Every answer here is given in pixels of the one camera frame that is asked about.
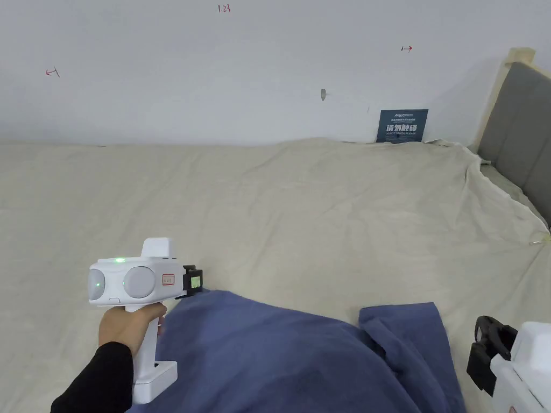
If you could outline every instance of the blue blanket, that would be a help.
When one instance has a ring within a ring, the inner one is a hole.
[[[226,291],[185,298],[157,347],[178,380],[131,411],[465,412],[433,303],[363,308],[359,325]]]

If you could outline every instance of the person's hand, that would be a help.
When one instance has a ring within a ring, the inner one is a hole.
[[[99,345],[116,341],[128,346],[132,356],[135,356],[142,345],[149,323],[159,318],[160,324],[165,313],[166,307],[160,302],[144,306],[133,313],[127,312],[124,307],[110,308],[101,319]]]

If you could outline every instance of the dark blue sign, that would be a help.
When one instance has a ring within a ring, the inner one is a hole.
[[[421,142],[428,109],[382,110],[377,142]]]

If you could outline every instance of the black sleeve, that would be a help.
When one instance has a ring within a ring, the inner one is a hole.
[[[77,378],[52,403],[51,413],[122,413],[132,406],[130,349],[114,341],[99,347]]]

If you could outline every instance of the bed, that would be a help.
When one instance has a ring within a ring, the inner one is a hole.
[[[207,288],[267,304],[356,324],[434,302],[467,407],[488,411],[465,373],[476,317],[551,322],[551,80],[532,57],[511,50],[470,151],[0,145],[1,410],[48,410],[89,361],[88,266],[170,236]]]

